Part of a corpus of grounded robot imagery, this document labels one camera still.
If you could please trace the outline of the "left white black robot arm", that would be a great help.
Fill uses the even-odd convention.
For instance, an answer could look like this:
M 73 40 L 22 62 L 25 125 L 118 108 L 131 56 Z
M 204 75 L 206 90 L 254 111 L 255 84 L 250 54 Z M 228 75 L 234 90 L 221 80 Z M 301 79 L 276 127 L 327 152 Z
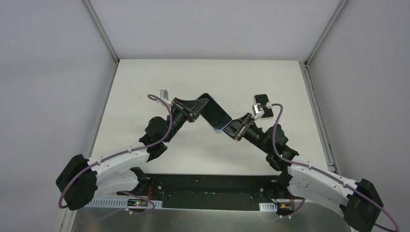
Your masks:
M 171 102 L 152 94 L 148 98 L 165 106 L 167 118 L 153 117 L 137 142 L 115 154 L 90 158 L 79 154 L 72 157 L 56 179 L 61 192 L 59 208 L 74 211 L 95 197 L 118 191 L 143 195 L 147 191 L 146 176 L 138 166 L 162 155 L 167 150 L 166 143 L 186 122 L 195 122 L 208 104 L 207 98 L 174 98 Z

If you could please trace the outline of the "black phone with pink edge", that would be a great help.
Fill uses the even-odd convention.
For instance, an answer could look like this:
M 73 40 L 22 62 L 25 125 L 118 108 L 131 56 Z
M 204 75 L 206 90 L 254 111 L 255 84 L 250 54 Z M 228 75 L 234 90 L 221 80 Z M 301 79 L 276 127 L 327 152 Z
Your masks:
M 261 119 L 268 119 L 274 117 L 272 105 L 270 104 L 267 94 L 254 95 L 254 102 L 260 103 L 263 106 L 264 115 L 261 117 Z

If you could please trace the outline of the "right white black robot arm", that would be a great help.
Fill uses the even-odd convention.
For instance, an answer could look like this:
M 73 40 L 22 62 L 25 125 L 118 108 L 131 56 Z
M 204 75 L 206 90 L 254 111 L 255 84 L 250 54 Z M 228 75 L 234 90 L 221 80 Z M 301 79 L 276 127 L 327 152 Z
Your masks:
M 376 225 L 383 203 L 374 184 L 317 167 L 287 146 L 288 138 L 280 124 L 263 131 L 247 113 L 233 120 L 223 131 L 234 140 L 246 139 L 267 154 L 266 161 L 281 173 L 274 185 L 277 196 L 293 195 L 313 201 L 337 213 L 359 232 L 370 232 Z

